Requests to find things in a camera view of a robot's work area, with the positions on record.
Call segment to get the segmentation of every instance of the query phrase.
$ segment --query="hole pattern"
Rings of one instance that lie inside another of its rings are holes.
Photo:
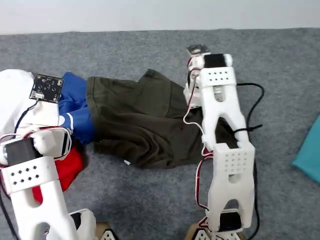
[[[227,153],[224,159],[224,172],[236,174],[245,171],[248,162],[247,155],[247,152]]]
[[[32,170],[32,169],[30,169],[30,168],[28,168],[28,167],[25,169],[26,172],[30,172],[30,170]],[[21,174],[23,173],[23,171],[22,171],[22,170],[19,170],[17,173],[21,175]],[[12,172],[10,175],[11,175],[12,177],[14,177],[16,174],[15,174],[14,172]],[[34,177],[35,177],[36,179],[38,179],[40,176],[39,176],[38,174],[36,174]],[[22,178],[22,179],[20,180],[20,183],[23,184],[26,180],[31,181],[32,179],[33,179],[33,178],[32,178],[31,176],[29,176],[28,178],[25,178],[25,179]],[[14,180],[12,184],[13,184],[13,185],[17,185],[18,182],[17,182],[16,180]]]
[[[215,78],[214,80],[215,81],[218,81],[218,80],[221,80],[221,81],[223,81],[223,80],[229,80],[229,73],[228,73],[228,71],[225,71],[225,72],[222,72],[222,71],[219,71],[219,72],[213,72],[213,74],[214,75],[218,75],[217,76],[217,78]]]

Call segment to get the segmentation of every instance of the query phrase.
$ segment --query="white plastic bracket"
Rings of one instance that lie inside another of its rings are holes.
[[[53,157],[43,156],[6,167],[2,174],[22,240],[39,240],[41,223],[49,224],[61,240],[78,240]],[[32,187],[38,185],[43,198],[41,205],[32,193]]]

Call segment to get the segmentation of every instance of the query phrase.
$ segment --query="red wire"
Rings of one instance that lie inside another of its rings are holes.
[[[199,162],[199,165],[198,165],[198,167],[196,169],[196,173],[195,173],[195,179],[196,179],[195,180],[195,201],[196,201],[196,204],[198,204],[198,206],[200,208],[203,208],[203,209],[206,209],[206,210],[209,211],[207,206],[199,203],[200,170],[201,170],[201,166],[202,166],[203,163],[204,163],[203,160],[201,160]]]
[[[198,223],[198,226],[199,226],[200,228],[208,228],[208,224],[203,225],[203,223],[206,222],[207,219],[208,219],[208,217],[205,216],[205,217]]]
[[[189,64],[190,64],[191,60],[192,60],[192,57],[190,57],[189,60],[188,60],[188,63],[186,65],[187,68],[189,68]]]

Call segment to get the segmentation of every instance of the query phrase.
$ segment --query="white stripe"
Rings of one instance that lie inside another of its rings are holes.
[[[124,163],[127,164],[127,165],[130,165],[131,162],[127,161],[127,160],[124,160]]]
[[[74,133],[74,117],[69,112],[67,112],[66,114],[70,118],[70,128],[71,128],[71,133],[73,134]]]

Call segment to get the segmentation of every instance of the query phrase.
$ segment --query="clothing pile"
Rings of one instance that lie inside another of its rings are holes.
[[[5,85],[2,89],[6,93],[11,88],[8,84],[14,89],[21,86],[17,90],[20,93],[6,94],[13,99],[11,103],[20,106],[29,98],[34,75],[18,69],[0,72],[0,84]],[[203,159],[201,131],[183,122],[187,110],[183,88],[161,73],[149,69],[139,81],[95,76],[84,80],[71,72],[62,78],[59,125],[70,129],[81,144],[94,142],[95,152],[118,156],[139,168],[173,168]],[[0,121],[0,134],[12,133],[19,111],[11,107],[5,112],[8,117]],[[192,109],[187,116],[189,122],[199,124],[202,118],[201,108]],[[236,143],[222,119],[215,134],[218,141],[229,146]],[[56,166],[62,189],[66,190],[84,168],[83,158],[72,147]],[[34,188],[33,193],[41,202],[40,190]]]

